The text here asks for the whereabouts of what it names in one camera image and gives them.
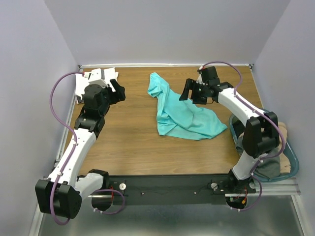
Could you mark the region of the teal t shirt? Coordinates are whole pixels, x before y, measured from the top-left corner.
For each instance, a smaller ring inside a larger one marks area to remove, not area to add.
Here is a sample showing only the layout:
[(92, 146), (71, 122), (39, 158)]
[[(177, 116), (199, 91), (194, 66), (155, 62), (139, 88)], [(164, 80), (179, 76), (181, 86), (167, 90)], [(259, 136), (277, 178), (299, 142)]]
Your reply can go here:
[(147, 93), (157, 99), (157, 131), (161, 136), (199, 141), (227, 129), (212, 110), (199, 108), (191, 100), (180, 101), (180, 95), (155, 72), (150, 74)]

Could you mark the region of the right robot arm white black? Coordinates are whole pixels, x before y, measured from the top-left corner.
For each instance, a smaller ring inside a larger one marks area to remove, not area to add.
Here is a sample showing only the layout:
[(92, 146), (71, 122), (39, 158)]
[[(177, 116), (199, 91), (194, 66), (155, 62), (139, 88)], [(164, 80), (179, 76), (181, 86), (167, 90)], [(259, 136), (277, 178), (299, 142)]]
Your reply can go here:
[(245, 128), (243, 153), (224, 182), (229, 192), (239, 192), (250, 182), (257, 166), (265, 159), (273, 158), (272, 150), (282, 143), (278, 117), (245, 100), (229, 82), (221, 82), (214, 66), (202, 66), (197, 72), (197, 80), (186, 80), (179, 100), (190, 98), (194, 104), (204, 105), (211, 98), (231, 111)]

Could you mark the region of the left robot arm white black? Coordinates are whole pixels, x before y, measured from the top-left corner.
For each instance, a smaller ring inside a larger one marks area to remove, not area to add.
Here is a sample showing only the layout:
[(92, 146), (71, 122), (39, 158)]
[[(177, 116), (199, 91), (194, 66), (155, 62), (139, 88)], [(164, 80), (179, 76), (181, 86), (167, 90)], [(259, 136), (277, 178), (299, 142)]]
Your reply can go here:
[(94, 192), (104, 194), (110, 189), (106, 171), (92, 169), (82, 179), (77, 177), (105, 125), (110, 105), (125, 100), (125, 88), (116, 79), (111, 79), (107, 87), (90, 84), (84, 92), (84, 105), (71, 129), (72, 138), (66, 151), (49, 176), (38, 180), (35, 185), (40, 211), (54, 217), (73, 219), (84, 199)]

